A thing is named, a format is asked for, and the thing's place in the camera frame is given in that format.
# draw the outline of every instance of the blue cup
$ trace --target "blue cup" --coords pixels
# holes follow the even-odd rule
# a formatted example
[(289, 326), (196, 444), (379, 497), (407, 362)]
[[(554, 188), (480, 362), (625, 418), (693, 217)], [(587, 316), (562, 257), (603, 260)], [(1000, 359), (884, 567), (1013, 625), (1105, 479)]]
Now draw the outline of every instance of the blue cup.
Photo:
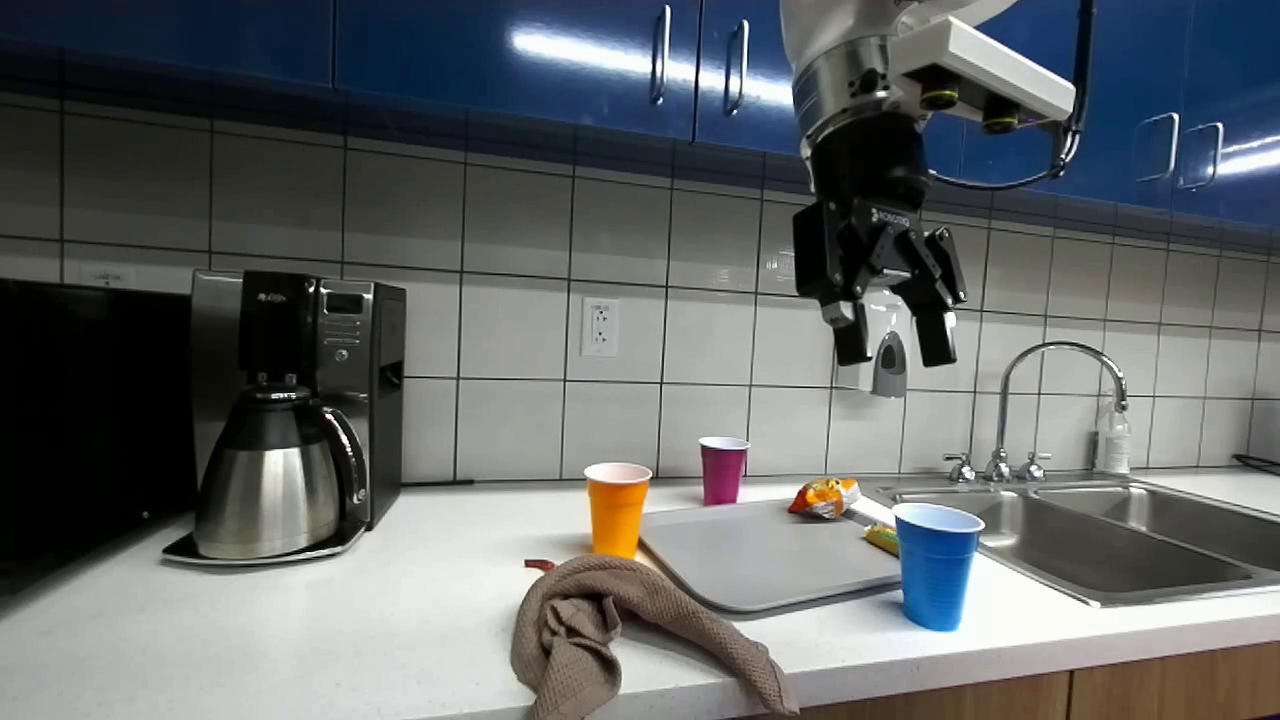
[(906, 618), (951, 633), (962, 610), (966, 564), (984, 520), (945, 505), (894, 505), (890, 514)]

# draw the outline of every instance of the orange cup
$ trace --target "orange cup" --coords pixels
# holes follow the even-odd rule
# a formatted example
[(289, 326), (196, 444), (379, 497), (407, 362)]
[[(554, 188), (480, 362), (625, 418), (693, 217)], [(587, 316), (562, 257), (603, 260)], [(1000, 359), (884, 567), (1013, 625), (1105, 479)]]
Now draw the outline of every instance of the orange cup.
[(652, 467), (644, 464), (591, 464), (591, 551), (631, 560), (641, 551), (641, 511), (649, 500)]

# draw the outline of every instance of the cutting board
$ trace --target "cutting board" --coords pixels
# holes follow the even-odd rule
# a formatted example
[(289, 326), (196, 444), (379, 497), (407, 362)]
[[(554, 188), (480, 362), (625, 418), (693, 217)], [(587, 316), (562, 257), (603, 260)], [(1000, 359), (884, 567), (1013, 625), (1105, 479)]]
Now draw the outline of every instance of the cutting board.
[(901, 582), (859, 520), (800, 520), (779, 500), (649, 511), (644, 551), (699, 605), (761, 616)]

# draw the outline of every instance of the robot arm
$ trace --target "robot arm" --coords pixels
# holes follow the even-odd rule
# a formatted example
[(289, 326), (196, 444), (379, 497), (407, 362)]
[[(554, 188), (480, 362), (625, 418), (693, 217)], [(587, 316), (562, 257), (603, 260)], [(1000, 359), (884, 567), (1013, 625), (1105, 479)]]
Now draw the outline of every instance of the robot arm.
[(821, 301), (840, 362), (869, 359), (859, 309), (869, 289), (890, 289), (913, 309), (925, 362), (956, 359), (951, 309), (962, 302), (962, 276), (951, 237), (919, 226), (925, 121), (956, 112), (986, 130), (1029, 123), (1059, 140), (1080, 123), (1069, 78), (971, 26), (1009, 3), (779, 0), (815, 190), (791, 225), (794, 292)]

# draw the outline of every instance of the white countertop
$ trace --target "white countertop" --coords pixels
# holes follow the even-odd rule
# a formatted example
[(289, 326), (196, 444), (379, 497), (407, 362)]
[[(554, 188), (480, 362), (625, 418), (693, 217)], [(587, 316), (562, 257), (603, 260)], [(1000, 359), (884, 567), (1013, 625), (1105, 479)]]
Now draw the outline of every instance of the white countertop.
[[(1149, 475), (1280, 511), (1257, 470)], [(787, 500), (757, 483), (748, 500)], [(656, 489), (649, 506), (694, 506)], [(526, 557), (585, 548), (574, 483), (407, 489), (347, 557), (258, 572), (160, 564), (182, 524), (160, 527), (0, 616), (0, 715), (522, 715), (506, 666)], [(1138, 608), (1087, 608), (995, 564), (971, 564), (958, 633), (901, 616), (901, 592), (734, 618), (776, 657), (802, 703), (979, 682), (1172, 653), (1280, 640), (1280, 589)], [(625, 692), (600, 715), (730, 715), (750, 703), (703, 657), (652, 633), (615, 640)]]

